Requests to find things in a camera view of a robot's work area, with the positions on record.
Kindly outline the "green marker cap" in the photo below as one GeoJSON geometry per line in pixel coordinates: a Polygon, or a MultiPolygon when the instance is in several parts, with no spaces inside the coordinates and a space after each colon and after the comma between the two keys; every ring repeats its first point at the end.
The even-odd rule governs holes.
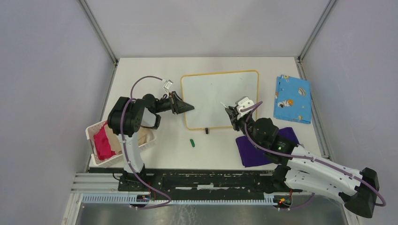
{"type": "Polygon", "coordinates": [[[191,143],[191,146],[194,148],[195,147],[195,143],[194,143],[193,139],[190,139],[190,143],[191,143]]]}

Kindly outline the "yellow framed whiteboard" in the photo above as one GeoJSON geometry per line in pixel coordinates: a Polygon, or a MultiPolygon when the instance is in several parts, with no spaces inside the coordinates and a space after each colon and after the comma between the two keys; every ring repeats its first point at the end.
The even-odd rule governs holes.
{"type": "Polygon", "coordinates": [[[235,106],[244,96],[258,102],[259,77],[256,70],[182,76],[182,99],[195,107],[184,114],[186,127],[189,130],[232,127],[220,102],[235,106]]]}

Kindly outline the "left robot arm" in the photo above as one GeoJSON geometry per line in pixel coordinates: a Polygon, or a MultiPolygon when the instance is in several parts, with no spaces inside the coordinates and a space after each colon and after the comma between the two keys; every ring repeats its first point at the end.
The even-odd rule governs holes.
{"type": "Polygon", "coordinates": [[[122,148],[123,173],[122,180],[136,191],[147,186],[145,164],[140,155],[138,132],[141,128],[156,130],[161,123],[159,113],[170,111],[175,115],[194,110],[195,107],[186,103],[175,91],[156,98],[146,94],[142,98],[120,97],[107,118],[107,124],[116,135],[122,148]]]}

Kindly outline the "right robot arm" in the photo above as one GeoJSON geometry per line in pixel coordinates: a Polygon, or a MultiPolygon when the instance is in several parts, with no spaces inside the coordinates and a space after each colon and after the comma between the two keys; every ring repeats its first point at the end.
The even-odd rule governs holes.
{"type": "Polygon", "coordinates": [[[254,148],[277,165],[271,178],[274,190],[290,188],[323,195],[363,218],[372,218],[375,207],[386,205],[384,200],[376,201],[381,196],[375,170],[352,169],[307,151],[279,135],[270,118],[253,120],[254,106],[241,111],[237,106],[227,106],[224,110],[233,129],[241,131],[254,148]]]}

